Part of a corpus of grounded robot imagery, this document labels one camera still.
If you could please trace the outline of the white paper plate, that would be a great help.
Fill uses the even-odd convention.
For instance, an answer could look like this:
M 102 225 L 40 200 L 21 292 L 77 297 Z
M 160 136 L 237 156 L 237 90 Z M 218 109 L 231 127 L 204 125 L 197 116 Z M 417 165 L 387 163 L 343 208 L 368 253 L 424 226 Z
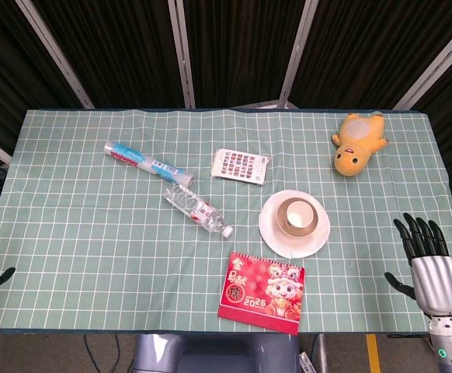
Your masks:
M 316 254 L 329 238 L 330 222 L 313 196 L 299 190 L 282 190 L 263 205 L 259 230 L 272 251 L 292 260 Z

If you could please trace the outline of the white sticker sheet pack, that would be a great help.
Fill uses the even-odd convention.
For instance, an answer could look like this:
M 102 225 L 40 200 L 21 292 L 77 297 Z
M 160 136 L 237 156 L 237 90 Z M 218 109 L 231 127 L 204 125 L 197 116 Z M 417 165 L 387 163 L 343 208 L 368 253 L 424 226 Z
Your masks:
M 218 149 L 210 174 L 227 180 L 263 185 L 270 157 L 231 149 Z

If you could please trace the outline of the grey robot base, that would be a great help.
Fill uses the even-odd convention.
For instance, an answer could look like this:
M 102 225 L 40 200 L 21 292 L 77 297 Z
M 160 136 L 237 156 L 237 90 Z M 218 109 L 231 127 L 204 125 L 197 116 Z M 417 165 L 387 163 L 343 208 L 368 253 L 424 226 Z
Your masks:
M 130 373 L 300 373 L 299 341 L 283 333 L 144 333 Z

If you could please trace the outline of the yellow plush dinosaur toy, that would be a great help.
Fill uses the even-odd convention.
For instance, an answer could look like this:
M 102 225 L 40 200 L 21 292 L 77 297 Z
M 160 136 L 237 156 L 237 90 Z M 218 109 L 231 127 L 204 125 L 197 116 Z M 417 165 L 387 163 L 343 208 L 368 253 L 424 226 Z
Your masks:
M 337 146 L 334 166 L 340 174 L 357 175 L 367 166 L 374 153 L 388 145 L 384 137 L 384 125 L 382 113 L 373 113 L 370 117 L 362 117 L 357 113 L 346 115 L 339 133 L 332 136 L 332 142 Z

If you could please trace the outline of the rolled plastic bag pack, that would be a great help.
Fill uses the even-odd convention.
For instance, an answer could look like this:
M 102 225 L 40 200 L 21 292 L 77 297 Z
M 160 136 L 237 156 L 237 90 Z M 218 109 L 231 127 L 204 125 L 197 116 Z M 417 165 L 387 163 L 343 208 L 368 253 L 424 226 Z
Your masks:
M 143 154 L 121 143 L 107 141 L 104 146 L 104 152 L 133 167 L 158 175 L 170 183 L 189 187 L 194 181 L 194 175 L 186 172 L 184 169 L 179 169 L 168 163 L 158 161 L 150 155 Z

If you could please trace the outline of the clear plastic water bottle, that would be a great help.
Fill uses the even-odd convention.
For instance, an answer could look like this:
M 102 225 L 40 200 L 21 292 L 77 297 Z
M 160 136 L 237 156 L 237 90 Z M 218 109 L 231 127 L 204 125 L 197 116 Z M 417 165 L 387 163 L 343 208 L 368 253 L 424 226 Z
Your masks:
M 174 185 L 163 193 L 163 197 L 208 232 L 221 233 L 225 238 L 231 236 L 233 227 L 225 222 L 223 214 L 192 190 Z

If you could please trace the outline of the red 2026 desk calendar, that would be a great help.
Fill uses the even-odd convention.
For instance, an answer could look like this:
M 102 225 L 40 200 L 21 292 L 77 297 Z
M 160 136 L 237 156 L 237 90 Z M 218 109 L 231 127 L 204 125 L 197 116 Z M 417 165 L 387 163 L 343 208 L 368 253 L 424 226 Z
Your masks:
M 218 316 L 296 336 L 304 277 L 303 267 L 233 252 Z

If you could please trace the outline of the green checkered tablecloth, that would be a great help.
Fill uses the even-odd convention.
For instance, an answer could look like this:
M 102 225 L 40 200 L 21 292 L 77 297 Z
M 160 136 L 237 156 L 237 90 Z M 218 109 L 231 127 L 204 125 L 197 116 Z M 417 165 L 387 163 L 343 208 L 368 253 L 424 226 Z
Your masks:
M 452 255 L 449 179 L 427 115 L 384 114 L 388 146 L 358 176 L 339 175 L 331 136 L 342 111 L 29 110 L 0 198 L 2 330 L 246 331 L 219 318 L 229 256 L 276 259 L 258 218 L 276 192 L 327 211 L 330 233 L 306 270 L 303 332 L 421 332 L 393 220 L 434 220 Z M 126 145 L 194 175 L 189 187 L 233 227 L 208 232 L 163 193 L 174 183 L 104 152 Z M 270 157 L 263 185 L 212 177 L 214 154 Z

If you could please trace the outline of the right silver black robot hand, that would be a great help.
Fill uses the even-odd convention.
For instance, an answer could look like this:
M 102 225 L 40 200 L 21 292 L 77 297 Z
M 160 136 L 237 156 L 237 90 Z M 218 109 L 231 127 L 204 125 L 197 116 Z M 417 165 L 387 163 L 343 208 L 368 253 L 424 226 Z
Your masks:
M 452 256 L 439 225 L 404 214 L 405 222 L 394 219 L 411 270 L 412 284 L 384 274 L 392 288 L 416 301 L 430 317 L 452 316 Z

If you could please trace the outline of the brown paper cup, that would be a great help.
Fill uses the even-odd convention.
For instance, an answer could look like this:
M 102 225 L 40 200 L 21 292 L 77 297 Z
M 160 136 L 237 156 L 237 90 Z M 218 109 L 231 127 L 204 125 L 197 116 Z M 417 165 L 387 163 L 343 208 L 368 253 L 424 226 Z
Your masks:
M 285 200 L 277 209 L 276 220 L 280 229 L 295 238 L 310 235 L 318 225 L 314 206 L 301 198 Z

